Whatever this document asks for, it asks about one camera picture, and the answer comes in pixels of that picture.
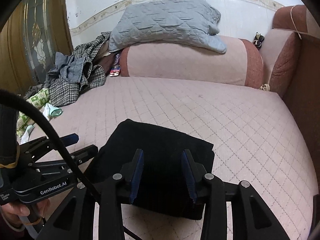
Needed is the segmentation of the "left hand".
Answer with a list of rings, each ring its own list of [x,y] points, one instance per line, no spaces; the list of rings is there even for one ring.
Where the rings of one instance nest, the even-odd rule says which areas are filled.
[[[36,204],[36,209],[39,216],[44,218],[49,207],[49,199],[38,202]],[[8,203],[1,206],[1,215],[9,228],[20,230],[22,228],[20,217],[28,217],[30,215],[30,210],[23,204]]]

